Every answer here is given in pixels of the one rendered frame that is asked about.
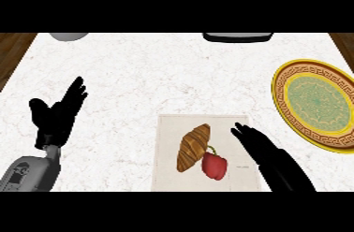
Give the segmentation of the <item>red bell pepper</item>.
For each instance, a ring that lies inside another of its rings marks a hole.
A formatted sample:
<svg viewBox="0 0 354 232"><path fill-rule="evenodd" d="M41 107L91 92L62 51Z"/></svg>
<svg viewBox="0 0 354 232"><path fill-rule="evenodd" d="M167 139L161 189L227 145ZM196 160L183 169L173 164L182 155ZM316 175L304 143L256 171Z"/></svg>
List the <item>red bell pepper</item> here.
<svg viewBox="0 0 354 232"><path fill-rule="evenodd" d="M207 146L211 150L205 152L201 158L201 171L204 175L219 181L226 173L227 163L226 160L217 155L216 149L211 146Z"/></svg>

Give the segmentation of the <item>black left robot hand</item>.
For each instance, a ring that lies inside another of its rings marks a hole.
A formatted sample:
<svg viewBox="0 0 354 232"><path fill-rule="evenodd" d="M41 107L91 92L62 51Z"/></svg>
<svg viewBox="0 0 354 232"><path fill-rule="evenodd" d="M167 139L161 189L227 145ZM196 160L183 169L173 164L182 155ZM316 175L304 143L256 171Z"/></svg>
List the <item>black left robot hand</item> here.
<svg viewBox="0 0 354 232"><path fill-rule="evenodd" d="M62 100L54 102L51 107L38 98L29 100L30 121L36 127L35 149L42 150L50 145L60 148L65 145L85 97L82 78L76 77Z"/></svg>

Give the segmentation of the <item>grey round object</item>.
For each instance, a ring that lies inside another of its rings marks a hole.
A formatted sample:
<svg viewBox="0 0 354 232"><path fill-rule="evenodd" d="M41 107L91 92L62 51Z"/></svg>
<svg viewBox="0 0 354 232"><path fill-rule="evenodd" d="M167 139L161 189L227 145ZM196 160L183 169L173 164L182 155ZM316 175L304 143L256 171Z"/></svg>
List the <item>grey round object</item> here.
<svg viewBox="0 0 354 232"><path fill-rule="evenodd" d="M82 38L87 35L87 33L51 33L51 37L57 40L57 41L75 41L79 38Z"/></svg>

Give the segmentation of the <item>brown croissant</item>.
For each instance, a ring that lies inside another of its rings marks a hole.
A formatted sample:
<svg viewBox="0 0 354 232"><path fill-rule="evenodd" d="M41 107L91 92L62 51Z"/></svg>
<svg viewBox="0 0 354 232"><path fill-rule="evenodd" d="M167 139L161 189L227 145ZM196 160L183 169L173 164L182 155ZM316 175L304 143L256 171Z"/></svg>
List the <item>brown croissant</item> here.
<svg viewBox="0 0 354 232"><path fill-rule="evenodd" d="M182 137L176 154L176 171L183 172L201 159L210 139L210 125L195 127Z"/></svg>

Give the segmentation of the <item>beige placemat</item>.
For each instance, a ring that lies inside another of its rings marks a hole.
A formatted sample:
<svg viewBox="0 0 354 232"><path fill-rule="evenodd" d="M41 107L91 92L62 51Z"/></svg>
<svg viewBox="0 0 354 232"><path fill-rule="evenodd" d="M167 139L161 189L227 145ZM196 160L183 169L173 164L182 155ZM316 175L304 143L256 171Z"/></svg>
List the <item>beige placemat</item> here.
<svg viewBox="0 0 354 232"><path fill-rule="evenodd" d="M230 133L245 115L159 115L152 190L256 192L256 164Z"/></svg>

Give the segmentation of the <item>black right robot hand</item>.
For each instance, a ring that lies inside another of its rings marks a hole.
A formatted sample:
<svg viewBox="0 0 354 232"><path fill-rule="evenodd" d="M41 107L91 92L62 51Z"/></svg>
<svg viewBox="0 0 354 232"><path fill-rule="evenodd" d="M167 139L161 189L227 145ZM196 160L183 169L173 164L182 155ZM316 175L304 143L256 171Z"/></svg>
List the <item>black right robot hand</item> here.
<svg viewBox="0 0 354 232"><path fill-rule="evenodd" d="M245 124L235 123L230 133L239 141L272 192L312 193L315 187L299 164L267 136Z"/></svg>

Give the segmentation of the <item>yellow patterned plate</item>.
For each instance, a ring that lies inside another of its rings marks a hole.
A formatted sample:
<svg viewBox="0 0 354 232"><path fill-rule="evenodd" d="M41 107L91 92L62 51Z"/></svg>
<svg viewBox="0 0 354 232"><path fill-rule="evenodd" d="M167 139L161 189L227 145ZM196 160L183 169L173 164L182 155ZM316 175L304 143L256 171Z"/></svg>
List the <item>yellow patterned plate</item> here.
<svg viewBox="0 0 354 232"><path fill-rule="evenodd" d="M354 79L333 65L309 59L284 63L270 94L282 120L319 148L354 153Z"/></svg>

